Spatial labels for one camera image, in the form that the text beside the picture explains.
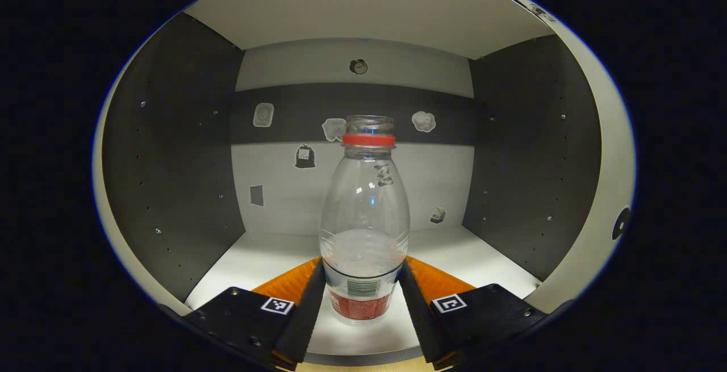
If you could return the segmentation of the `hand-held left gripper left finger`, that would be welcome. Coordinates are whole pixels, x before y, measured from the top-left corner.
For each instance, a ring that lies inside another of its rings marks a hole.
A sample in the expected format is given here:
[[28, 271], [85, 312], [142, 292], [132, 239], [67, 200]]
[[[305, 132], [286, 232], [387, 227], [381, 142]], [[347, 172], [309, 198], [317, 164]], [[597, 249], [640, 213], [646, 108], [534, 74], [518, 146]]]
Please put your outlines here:
[[295, 370], [306, 356], [324, 290], [324, 263], [316, 257], [256, 291], [231, 286], [180, 323], [253, 370]]

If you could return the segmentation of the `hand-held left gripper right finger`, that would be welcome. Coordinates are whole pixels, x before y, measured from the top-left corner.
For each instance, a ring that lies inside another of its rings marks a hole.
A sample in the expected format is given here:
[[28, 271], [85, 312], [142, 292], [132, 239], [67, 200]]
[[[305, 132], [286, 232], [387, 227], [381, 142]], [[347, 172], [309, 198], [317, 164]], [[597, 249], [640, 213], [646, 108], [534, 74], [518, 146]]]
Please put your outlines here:
[[499, 284], [474, 287], [410, 256], [398, 282], [425, 361], [435, 370], [476, 370], [548, 318]]

